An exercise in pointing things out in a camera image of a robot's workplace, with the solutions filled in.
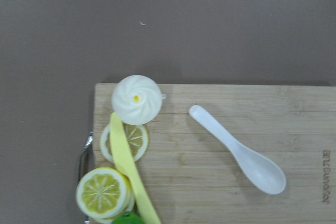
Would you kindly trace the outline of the white plastic spoon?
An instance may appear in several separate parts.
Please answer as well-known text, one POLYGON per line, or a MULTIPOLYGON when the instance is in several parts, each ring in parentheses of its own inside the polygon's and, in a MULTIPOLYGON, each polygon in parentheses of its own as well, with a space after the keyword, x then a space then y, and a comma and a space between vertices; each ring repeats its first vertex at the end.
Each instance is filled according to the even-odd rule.
POLYGON ((287 179, 276 163, 238 141, 203 107, 193 105, 189 114, 226 146, 242 172, 259 190, 269 195, 278 195, 285 190, 287 179))

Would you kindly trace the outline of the white toy bun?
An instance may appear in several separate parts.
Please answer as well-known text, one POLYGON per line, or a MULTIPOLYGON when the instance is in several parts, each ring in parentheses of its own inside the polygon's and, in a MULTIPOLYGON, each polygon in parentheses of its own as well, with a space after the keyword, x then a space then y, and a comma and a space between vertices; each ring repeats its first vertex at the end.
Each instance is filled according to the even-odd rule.
POLYGON ((159 114, 165 98, 166 95, 152 79, 132 75, 117 84, 112 93, 111 104, 122 122, 142 125, 159 114))

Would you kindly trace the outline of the yellow lemon slice back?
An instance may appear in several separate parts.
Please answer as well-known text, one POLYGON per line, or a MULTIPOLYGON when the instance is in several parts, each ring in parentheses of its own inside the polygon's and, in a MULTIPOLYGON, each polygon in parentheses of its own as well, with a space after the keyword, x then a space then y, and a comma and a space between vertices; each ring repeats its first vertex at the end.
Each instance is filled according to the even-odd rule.
MULTIPOLYGON (((129 125, 123 123, 125 135, 134 161, 138 161, 147 150, 149 144, 148 132, 144 125, 129 125)), ((110 146, 110 125, 108 124, 100 136, 100 150, 106 160, 114 163, 110 146)))

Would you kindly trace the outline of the yellow lemon slice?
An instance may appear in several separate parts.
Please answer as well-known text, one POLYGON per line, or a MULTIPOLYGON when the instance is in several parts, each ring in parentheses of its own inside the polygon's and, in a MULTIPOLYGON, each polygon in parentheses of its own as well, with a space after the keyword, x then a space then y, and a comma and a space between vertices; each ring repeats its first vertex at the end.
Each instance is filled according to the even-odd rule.
MULTIPOLYGON (((149 144, 148 132, 144 125, 129 125, 123 123, 125 135, 134 161, 138 161, 147 150, 149 144)), ((110 146, 110 125, 108 124, 100 136, 100 150, 106 160, 114 163, 110 146)))
POLYGON ((111 167, 85 174, 77 185, 76 202, 86 216, 98 223, 112 223, 135 205, 130 182, 111 167))

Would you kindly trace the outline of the yellow plastic knife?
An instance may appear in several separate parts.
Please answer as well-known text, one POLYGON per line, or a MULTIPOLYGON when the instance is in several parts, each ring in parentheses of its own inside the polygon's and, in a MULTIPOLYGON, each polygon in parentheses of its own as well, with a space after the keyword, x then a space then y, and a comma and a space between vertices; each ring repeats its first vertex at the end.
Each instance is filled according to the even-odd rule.
POLYGON ((160 217, 144 188, 131 154, 123 122, 115 112, 110 116, 110 146, 115 167, 128 178, 131 184, 140 217, 145 223, 160 224, 160 217))

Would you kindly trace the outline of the yellow lemon slice front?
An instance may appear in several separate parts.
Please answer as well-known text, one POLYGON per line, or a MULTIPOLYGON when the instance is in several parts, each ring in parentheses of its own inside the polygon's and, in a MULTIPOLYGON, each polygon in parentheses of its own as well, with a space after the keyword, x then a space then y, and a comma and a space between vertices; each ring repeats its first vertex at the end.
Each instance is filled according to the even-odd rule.
POLYGON ((85 174, 77 185, 76 202, 86 216, 98 223, 112 223, 135 205, 130 182, 111 167, 85 174))

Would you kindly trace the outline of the green toy lime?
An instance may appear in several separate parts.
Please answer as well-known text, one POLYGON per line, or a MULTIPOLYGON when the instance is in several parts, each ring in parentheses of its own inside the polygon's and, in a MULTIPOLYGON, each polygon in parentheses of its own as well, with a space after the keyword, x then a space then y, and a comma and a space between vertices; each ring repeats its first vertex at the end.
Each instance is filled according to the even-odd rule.
POLYGON ((144 220, 133 211, 126 211, 116 217, 112 224, 145 224, 144 220))

